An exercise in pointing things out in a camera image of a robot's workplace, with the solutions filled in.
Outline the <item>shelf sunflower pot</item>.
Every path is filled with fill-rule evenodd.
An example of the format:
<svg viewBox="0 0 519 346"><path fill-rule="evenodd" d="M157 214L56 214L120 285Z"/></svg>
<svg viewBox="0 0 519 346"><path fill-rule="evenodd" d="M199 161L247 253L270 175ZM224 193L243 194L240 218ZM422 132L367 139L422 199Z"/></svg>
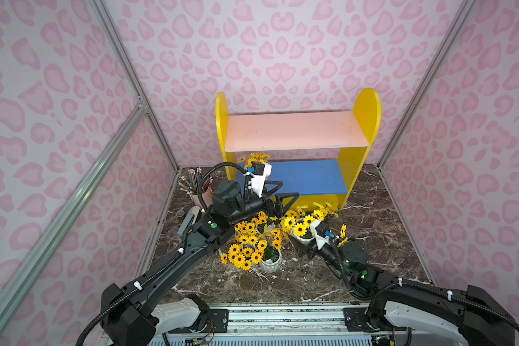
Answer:
<svg viewBox="0 0 519 346"><path fill-rule="evenodd" d="M312 216L316 220L324 221L327 218L331 218L331 217L337 218L338 217L338 214L334 210L333 204L331 204L331 203L321 204L321 203L314 202L314 207L315 207L315 209L312 212Z"/></svg>
<svg viewBox="0 0 519 346"><path fill-rule="evenodd" d="M249 271L254 265L262 262L264 254L264 249L235 244L230 246L227 253L221 254L220 260L224 265L233 265L236 269Z"/></svg>
<svg viewBox="0 0 519 346"><path fill-rule="evenodd" d="M302 220L295 222L293 219L281 219L280 225L287 236L291 236L292 239L305 245L309 239L314 238L310 226L315 220L311 213L306 212L306 216Z"/></svg>
<svg viewBox="0 0 519 346"><path fill-rule="evenodd" d="M302 220L306 216L306 211L303 206L289 209L282 217L284 219L293 219L295 222Z"/></svg>
<svg viewBox="0 0 519 346"><path fill-rule="evenodd" d="M260 220L257 217L249 221L242 221L235 226L235 240L244 245L256 245L258 242L258 225Z"/></svg>
<svg viewBox="0 0 519 346"><path fill-rule="evenodd" d="M248 170L254 162L268 163L270 155L262 152L251 153L248 157L243 155L239 163L244 164L244 168Z"/></svg>
<svg viewBox="0 0 519 346"><path fill-rule="evenodd" d="M273 229L267 234L263 234L257 244L257 249L262 254L261 267L268 274L274 274L278 271L282 260L282 231Z"/></svg>
<svg viewBox="0 0 519 346"><path fill-rule="evenodd" d="M275 216L268 216L265 212L259 212L253 219L256 224L256 230L259 235L264 234L266 230L275 224L278 220Z"/></svg>

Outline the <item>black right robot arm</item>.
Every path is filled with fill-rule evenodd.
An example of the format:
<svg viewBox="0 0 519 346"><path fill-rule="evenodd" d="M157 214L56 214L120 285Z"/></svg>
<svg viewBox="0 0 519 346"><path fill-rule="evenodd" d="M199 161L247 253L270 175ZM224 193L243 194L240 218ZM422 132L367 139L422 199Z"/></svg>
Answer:
<svg viewBox="0 0 519 346"><path fill-rule="evenodd" d="M514 345L519 323L483 288L439 288L411 281L368 262L357 242L326 237L292 244L300 256L319 256L348 292L367 301L368 325L375 330L412 328L447 337L460 345Z"/></svg>

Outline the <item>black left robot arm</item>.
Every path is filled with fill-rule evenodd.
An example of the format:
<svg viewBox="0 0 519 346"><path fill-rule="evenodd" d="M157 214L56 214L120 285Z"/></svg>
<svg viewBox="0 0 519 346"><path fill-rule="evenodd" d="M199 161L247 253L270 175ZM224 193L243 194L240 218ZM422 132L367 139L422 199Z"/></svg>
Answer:
<svg viewBox="0 0 519 346"><path fill-rule="evenodd" d="M157 305L188 272L232 237L237 223L260 212L279 219L298 200L298 193L280 193L283 183L271 182L272 167L260 162L248 170L232 162L217 164L201 176L198 187L203 188L224 167L239 171L244 184L236 180L220 183L210 205L200 196L203 214L184 229L178 248L124 287L109 286L102 294L100 313L83 329L77 345L83 345L96 326L103 328L114 345L148 345L159 325L159 318L152 314Z"/></svg>

